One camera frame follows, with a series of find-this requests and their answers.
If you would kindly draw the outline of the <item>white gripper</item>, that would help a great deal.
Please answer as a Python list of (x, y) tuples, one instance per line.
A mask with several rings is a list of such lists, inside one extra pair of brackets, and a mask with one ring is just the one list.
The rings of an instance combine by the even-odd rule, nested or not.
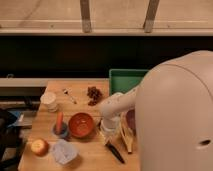
[(114, 117), (111, 119), (102, 118), (100, 130), (105, 136), (113, 136), (119, 130), (120, 118)]

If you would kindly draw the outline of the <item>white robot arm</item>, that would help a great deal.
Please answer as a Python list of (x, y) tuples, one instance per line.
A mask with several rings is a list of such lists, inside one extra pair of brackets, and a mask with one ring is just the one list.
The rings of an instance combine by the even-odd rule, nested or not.
[(127, 93), (99, 106), (110, 135), (135, 111), (140, 171), (213, 171), (213, 51), (195, 51), (151, 69)]

